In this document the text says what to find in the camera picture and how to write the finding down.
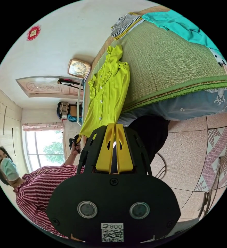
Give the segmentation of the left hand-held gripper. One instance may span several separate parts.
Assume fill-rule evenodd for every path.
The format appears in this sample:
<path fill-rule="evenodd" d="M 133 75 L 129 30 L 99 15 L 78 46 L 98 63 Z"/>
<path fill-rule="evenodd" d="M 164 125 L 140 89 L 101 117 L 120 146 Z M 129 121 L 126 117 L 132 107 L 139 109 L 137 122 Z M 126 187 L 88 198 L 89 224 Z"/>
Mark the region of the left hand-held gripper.
<path fill-rule="evenodd" d="M 81 139 L 82 139 L 82 135 L 81 134 L 77 134 L 74 138 L 70 138 L 69 139 L 69 149 L 71 150 L 72 149 L 72 145 L 73 144 L 78 144 L 81 142 Z"/>

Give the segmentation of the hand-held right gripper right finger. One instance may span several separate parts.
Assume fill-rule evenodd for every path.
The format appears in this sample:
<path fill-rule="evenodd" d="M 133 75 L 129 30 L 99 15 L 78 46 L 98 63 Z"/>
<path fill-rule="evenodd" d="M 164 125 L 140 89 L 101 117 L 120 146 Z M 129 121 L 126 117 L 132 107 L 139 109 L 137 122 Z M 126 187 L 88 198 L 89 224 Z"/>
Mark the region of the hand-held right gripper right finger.
<path fill-rule="evenodd" d="M 116 158 L 118 174 L 131 172 L 133 170 L 133 163 L 124 126 L 121 124 L 116 124 Z"/>

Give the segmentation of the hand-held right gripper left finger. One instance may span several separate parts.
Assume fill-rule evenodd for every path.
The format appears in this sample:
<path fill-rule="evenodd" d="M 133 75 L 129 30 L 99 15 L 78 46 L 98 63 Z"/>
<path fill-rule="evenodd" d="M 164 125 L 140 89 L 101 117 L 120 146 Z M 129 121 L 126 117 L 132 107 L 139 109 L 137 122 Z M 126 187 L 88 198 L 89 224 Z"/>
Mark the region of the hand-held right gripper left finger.
<path fill-rule="evenodd" d="M 98 172 L 110 173 L 112 164 L 112 153 L 114 143 L 114 124 L 108 124 L 103 137 L 103 142 L 99 152 L 96 163 L 96 170 Z"/>

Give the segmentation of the person's left hand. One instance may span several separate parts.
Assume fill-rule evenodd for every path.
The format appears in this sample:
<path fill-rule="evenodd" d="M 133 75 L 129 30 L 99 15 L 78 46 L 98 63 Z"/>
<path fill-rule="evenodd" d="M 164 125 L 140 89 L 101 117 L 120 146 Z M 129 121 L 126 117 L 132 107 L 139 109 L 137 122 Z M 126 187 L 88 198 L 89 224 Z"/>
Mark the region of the person's left hand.
<path fill-rule="evenodd" d="M 71 152 L 70 153 L 72 155 L 74 155 L 74 156 L 77 156 L 78 154 L 80 154 L 81 153 L 81 145 L 80 145 L 80 143 L 72 142 Z"/>

